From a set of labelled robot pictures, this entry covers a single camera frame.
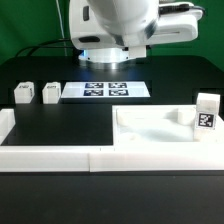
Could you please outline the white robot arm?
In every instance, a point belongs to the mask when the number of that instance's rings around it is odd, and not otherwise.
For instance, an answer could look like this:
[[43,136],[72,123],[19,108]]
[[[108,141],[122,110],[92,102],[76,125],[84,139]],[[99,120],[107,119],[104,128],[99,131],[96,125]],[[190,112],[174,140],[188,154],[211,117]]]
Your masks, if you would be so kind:
[[176,0],[70,0],[69,31],[79,64],[119,69],[153,45],[198,37],[205,9]]

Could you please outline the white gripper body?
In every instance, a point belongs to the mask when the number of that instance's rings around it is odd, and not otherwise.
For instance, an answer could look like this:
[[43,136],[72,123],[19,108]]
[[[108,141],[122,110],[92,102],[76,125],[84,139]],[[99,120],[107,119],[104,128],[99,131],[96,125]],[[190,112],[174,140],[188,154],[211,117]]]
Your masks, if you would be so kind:
[[128,58],[144,58],[146,48],[152,45],[189,42],[198,37],[198,21],[204,16],[204,8],[191,2],[159,5],[156,30],[145,44],[128,48]]

